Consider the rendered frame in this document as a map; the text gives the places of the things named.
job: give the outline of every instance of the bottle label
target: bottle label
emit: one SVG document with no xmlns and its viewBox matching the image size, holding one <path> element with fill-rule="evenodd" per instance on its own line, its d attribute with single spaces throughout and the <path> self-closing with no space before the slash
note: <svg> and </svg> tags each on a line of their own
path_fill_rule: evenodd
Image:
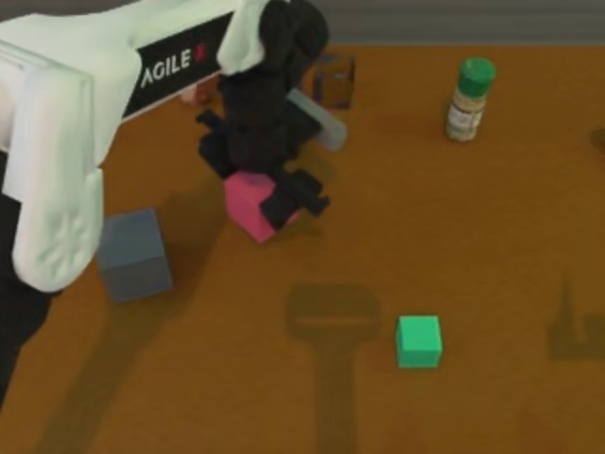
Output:
<svg viewBox="0 0 605 454">
<path fill-rule="evenodd" d="M 468 130 L 471 128 L 477 128 L 481 123 L 481 117 L 483 116 L 483 111 L 478 111 L 474 113 L 461 111 L 456 105 L 451 104 L 450 110 L 447 113 L 447 121 L 454 128 L 459 128 L 461 130 Z"/>
</svg>

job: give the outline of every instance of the wooden table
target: wooden table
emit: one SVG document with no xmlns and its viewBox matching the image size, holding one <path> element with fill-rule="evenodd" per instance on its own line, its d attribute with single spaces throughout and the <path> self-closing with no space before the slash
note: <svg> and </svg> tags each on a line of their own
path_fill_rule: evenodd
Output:
<svg viewBox="0 0 605 454">
<path fill-rule="evenodd" d="M 605 173 L 588 142 L 605 124 L 605 50 L 344 50 L 358 60 L 342 115 L 351 141 L 302 158 L 333 206 L 264 246 L 225 219 L 193 110 L 175 101 L 120 131 L 108 212 L 158 207 L 178 289 L 111 306 L 88 270 L 26 349 L 0 423 L 5 452 L 601 449 L 602 316 L 588 319 L 592 353 L 565 336 L 605 313 Z M 462 146 L 444 138 L 443 108 L 472 55 L 499 76 L 480 136 Z M 319 361 L 317 333 L 287 315 L 340 291 L 379 308 L 349 372 Z M 441 317 L 438 371 L 396 367 L 395 318 L 419 313 Z M 340 355 L 328 358 L 344 358 L 346 326 L 323 344 Z M 329 393 L 316 386 L 326 379 Z M 345 408 L 336 427 L 323 422 L 331 403 Z"/>
</svg>

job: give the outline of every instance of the black label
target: black label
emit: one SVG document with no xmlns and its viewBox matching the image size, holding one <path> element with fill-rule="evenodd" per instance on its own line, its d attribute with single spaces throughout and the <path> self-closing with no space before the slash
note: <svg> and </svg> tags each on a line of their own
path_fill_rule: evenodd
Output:
<svg viewBox="0 0 605 454">
<path fill-rule="evenodd" d="M 218 71 L 216 54 L 232 13 L 138 49 L 143 69 L 124 117 L 174 95 Z"/>
</svg>

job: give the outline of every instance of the blue-gray box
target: blue-gray box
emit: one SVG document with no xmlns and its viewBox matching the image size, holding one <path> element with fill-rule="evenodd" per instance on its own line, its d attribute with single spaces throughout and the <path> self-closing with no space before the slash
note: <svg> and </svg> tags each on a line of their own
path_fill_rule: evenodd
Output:
<svg viewBox="0 0 605 454">
<path fill-rule="evenodd" d="M 174 287 L 153 209 L 106 218 L 96 265 L 114 303 L 138 300 Z"/>
</svg>

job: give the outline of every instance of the red logo mark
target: red logo mark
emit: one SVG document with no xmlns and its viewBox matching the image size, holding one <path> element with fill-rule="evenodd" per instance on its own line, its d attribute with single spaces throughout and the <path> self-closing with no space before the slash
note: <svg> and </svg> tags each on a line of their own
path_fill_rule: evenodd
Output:
<svg viewBox="0 0 605 454">
<path fill-rule="evenodd" d="M 196 45 L 196 55 L 194 59 L 196 61 L 202 61 L 206 57 L 206 46 L 204 44 Z"/>
</svg>

